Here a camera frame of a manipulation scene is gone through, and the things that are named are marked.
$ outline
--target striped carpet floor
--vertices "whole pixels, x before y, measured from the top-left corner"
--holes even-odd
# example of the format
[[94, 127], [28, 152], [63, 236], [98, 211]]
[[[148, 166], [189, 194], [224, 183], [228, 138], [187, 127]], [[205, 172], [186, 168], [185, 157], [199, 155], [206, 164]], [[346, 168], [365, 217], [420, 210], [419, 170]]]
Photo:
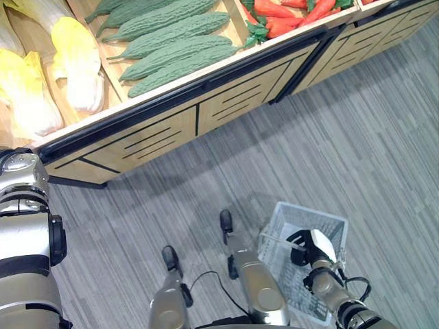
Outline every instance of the striped carpet floor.
[[[54, 269], [66, 317], [75, 328], [146, 328], [169, 243], [188, 284], [218, 271], [243, 304], [227, 278], [218, 214], [229, 208], [256, 247], [276, 202], [286, 201], [349, 220], [347, 274], [371, 279], [371, 308], [400, 328], [439, 328], [438, 22], [102, 191], [52, 186], [69, 243]], [[193, 298], [194, 326], [240, 315], [214, 277]]]

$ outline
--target bitter melon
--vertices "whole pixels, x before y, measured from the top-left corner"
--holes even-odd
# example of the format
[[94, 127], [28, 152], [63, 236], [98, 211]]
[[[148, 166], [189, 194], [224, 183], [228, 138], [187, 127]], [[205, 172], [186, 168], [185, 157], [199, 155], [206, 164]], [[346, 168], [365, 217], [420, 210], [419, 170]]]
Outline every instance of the bitter melon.
[[103, 38], [103, 42], [131, 41], [139, 36], [167, 27], [187, 17], [203, 14], [213, 7], [217, 0], [178, 0], [166, 7], [147, 12], [122, 24], [119, 31]]
[[128, 0], [101, 0], [96, 9], [85, 18], [85, 21], [87, 23], [91, 23], [91, 21], [99, 15], [110, 14], [112, 10], [119, 7], [122, 3], [126, 2], [128, 2]]
[[232, 45], [232, 41], [224, 36], [194, 36], [193, 38], [183, 39], [169, 47], [156, 50], [134, 63], [123, 72], [120, 80], [139, 80], [167, 65], [185, 60], [200, 51], [227, 45]]
[[225, 12], [207, 12], [183, 19], [168, 27], [146, 34], [130, 42], [123, 53], [110, 57], [109, 60], [117, 58], [139, 59], [144, 58], [153, 51], [166, 47], [183, 38], [210, 34], [229, 20]]
[[232, 56], [238, 50], [234, 46], [218, 46], [200, 51], [199, 53], [158, 70], [148, 75], [128, 91], [129, 97], [136, 97], [171, 82], [179, 77], [195, 72], [203, 67], [214, 64]]
[[96, 33], [100, 37], [105, 29], [120, 27], [138, 16], [163, 8], [175, 0], [131, 0], [114, 9]]

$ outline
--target green leaf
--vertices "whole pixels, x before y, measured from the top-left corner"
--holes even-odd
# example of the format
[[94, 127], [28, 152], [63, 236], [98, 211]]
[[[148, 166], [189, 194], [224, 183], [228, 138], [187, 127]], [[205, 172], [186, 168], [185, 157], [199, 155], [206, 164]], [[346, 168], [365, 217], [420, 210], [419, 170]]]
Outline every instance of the green leaf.
[[252, 24], [249, 21], [246, 21], [246, 23], [247, 23], [248, 31], [250, 33], [257, 33], [258, 31], [261, 31], [261, 30], [266, 31], [266, 33], [268, 33], [268, 30], [265, 28], [265, 26], [260, 24], [260, 23]]
[[258, 38], [255, 35], [250, 34], [247, 37], [246, 43], [244, 44], [244, 48], [250, 48], [253, 47], [258, 43]]
[[316, 0], [307, 0], [307, 4], [308, 4], [308, 12], [310, 12], [316, 6]]
[[251, 13], [254, 6], [254, 0], [241, 0], [241, 3], [244, 5], [244, 7], [247, 8], [247, 10]]
[[256, 20], [260, 22], [263, 26], [267, 25], [267, 17], [265, 16], [256, 16]]
[[267, 40], [268, 29], [261, 23], [252, 24], [246, 21], [248, 28], [248, 37], [244, 48], [253, 47], [257, 43], [262, 43]]
[[354, 0], [336, 0], [334, 8], [341, 7], [342, 9], [347, 9], [352, 7]]

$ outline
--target white plastic basket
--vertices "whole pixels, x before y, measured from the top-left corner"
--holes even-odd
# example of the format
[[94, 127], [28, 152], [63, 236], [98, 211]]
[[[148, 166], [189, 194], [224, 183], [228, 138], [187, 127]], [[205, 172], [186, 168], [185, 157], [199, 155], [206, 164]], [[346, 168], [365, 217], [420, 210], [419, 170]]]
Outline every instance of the white plastic basket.
[[278, 282], [289, 309], [304, 315], [322, 326], [331, 323], [326, 306], [303, 286], [311, 271], [309, 265], [299, 267], [289, 259], [291, 244], [287, 237], [299, 230], [318, 229], [331, 240], [337, 260], [344, 261], [344, 244], [348, 221], [324, 212], [278, 202], [272, 218], [259, 234], [258, 254]]

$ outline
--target wire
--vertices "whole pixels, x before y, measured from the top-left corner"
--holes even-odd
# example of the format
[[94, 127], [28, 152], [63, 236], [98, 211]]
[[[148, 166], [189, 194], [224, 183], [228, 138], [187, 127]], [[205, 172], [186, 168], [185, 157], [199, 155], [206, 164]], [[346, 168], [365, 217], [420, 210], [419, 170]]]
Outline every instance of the wire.
[[355, 276], [353, 278], [348, 278], [347, 276], [344, 275], [344, 272], [342, 269], [338, 269], [338, 273], [342, 277], [346, 289], [348, 288], [349, 282], [358, 281], [358, 282], [366, 283], [366, 289], [364, 290], [363, 295], [361, 295], [361, 297], [359, 298], [360, 302], [364, 302], [366, 300], [366, 298], [369, 297], [370, 292], [372, 291], [372, 285], [370, 284], [368, 279], [366, 279], [363, 276]]
[[237, 308], [239, 308], [245, 315], [247, 315], [248, 317], [250, 317], [251, 318], [251, 316], [250, 316], [250, 313], [249, 312], [247, 312], [246, 310], [244, 310], [238, 303], [236, 303], [236, 301], [232, 298], [232, 296], [230, 295], [230, 293], [228, 293], [228, 291], [226, 290], [226, 288], [224, 288], [224, 286], [223, 286], [223, 284], [222, 284], [222, 281], [221, 281], [221, 278], [220, 278], [220, 275], [218, 274], [218, 272], [216, 272], [216, 271], [206, 271], [206, 272], [204, 272], [204, 273], [201, 273], [196, 279], [195, 279], [195, 281], [193, 281], [193, 283], [192, 283], [192, 285], [191, 285], [191, 288], [189, 289], [189, 292], [191, 292], [192, 291], [192, 288], [193, 288], [193, 286], [195, 286], [195, 283], [197, 283], [197, 281], [202, 277], [202, 276], [205, 276], [206, 274], [215, 274], [216, 276], [217, 276], [217, 278], [218, 278], [218, 282], [219, 282], [219, 285], [221, 286], [221, 289], [223, 290], [223, 292], [227, 295], [227, 297], [230, 299], [230, 301], [237, 307]]

